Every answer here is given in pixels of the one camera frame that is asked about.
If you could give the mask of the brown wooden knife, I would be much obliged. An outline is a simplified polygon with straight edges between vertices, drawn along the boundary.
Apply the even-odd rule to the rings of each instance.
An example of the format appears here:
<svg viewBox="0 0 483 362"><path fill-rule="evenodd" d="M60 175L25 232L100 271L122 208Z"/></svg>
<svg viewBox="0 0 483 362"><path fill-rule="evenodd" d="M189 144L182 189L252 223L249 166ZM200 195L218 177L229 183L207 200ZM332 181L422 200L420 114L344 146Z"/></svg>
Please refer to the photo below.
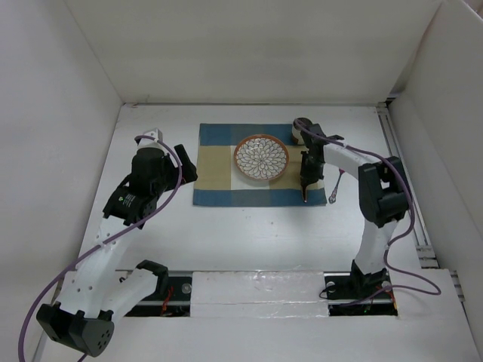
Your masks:
<svg viewBox="0 0 483 362"><path fill-rule="evenodd" d="M301 159L301 165L300 165L300 186L301 186L303 202L306 203L308 200L307 187L309 185L308 179L307 179L307 171L306 171L306 161L308 157L308 152L302 151L301 155L302 155L302 159Z"/></svg>

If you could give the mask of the blue tan white placemat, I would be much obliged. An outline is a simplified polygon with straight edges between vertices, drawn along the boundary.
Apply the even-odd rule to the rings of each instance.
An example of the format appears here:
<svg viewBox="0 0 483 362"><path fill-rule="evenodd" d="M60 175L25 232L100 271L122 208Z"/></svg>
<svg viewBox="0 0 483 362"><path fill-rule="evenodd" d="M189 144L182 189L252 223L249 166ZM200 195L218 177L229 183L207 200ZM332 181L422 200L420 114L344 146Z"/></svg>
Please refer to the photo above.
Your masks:
<svg viewBox="0 0 483 362"><path fill-rule="evenodd" d="M258 134L275 137L288 149L288 167L274 180L249 179L235 165L238 144ZM291 141L291 124L201 124L193 204L203 207L324 206L327 198L321 180L307 188L307 201L303 200L302 150Z"/></svg>

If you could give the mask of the white brown cup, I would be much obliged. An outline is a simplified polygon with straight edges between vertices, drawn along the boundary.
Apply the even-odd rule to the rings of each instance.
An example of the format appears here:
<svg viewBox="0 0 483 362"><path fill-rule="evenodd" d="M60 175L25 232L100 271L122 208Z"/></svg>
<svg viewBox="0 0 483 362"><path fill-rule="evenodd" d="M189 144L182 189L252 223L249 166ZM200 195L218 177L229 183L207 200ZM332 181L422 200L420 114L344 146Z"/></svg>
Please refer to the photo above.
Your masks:
<svg viewBox="0 0 483 362"><path fill-rule="evenodd" d="M293 121L292 128L291 128L291 141L293 144L297 146L304 146L304 139L303 139L303 128L308 128L312 125L312 121L308 118L296 118Z"/></svg>

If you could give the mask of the orange rimmed patterned bowl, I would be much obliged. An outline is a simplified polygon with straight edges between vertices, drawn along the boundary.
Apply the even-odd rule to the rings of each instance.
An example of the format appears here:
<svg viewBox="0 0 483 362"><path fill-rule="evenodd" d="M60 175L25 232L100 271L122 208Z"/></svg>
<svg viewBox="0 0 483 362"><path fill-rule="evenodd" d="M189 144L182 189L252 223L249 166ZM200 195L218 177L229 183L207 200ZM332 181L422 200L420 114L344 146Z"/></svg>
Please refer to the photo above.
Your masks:
<svg viewBox="0 0 483 362"><path fill-rule="evenodd" d="M255 134L235 147L233 159L236 168L248 179L272 181L286 171L290 155L286 145L278 138Z"/></svg>

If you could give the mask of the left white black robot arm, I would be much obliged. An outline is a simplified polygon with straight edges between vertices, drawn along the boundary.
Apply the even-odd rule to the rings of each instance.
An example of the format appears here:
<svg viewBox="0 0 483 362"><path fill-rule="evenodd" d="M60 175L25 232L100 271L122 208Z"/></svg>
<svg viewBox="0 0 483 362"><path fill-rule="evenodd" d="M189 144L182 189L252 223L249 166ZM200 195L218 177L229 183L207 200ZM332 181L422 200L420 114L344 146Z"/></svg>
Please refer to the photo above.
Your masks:
<svg viewBox="0 0 483 362"><path fill-rule="evenodd" d="M103 208L93 247L71 270L71 283L52 304L40 306L36 320L48 337L61 345L97 357L113 337L115 325L142 299L172 294L168 268L143 260L118 286L116 268L130 242L126 235L141 230L160 212L158 200L184 184L196 181L196 167L183 145L169 151L159 141L139 145L131 172L120 182Z"/></svg>

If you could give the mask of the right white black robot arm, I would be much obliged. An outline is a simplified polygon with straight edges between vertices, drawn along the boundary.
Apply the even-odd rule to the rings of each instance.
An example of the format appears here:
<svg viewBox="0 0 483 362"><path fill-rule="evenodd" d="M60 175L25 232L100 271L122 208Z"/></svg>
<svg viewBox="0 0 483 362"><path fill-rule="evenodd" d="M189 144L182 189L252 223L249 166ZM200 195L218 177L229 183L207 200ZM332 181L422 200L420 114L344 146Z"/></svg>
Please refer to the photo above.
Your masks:
<svg viewBox="0 0 483 362"><path fill-rule="evenodd" d="M345 144L341 136L326 135L319 124L308 118L294 120L292 138L306 147L301 152L300 166L303 201L308 201L308 187L324 179L324 166L329 164L358 181L358 205L365 219L361 245L349 275L327 279L321 297L329 300L368 297L387 281L384 253L398 222L410 207L401 160L356 150Z"/></svg>

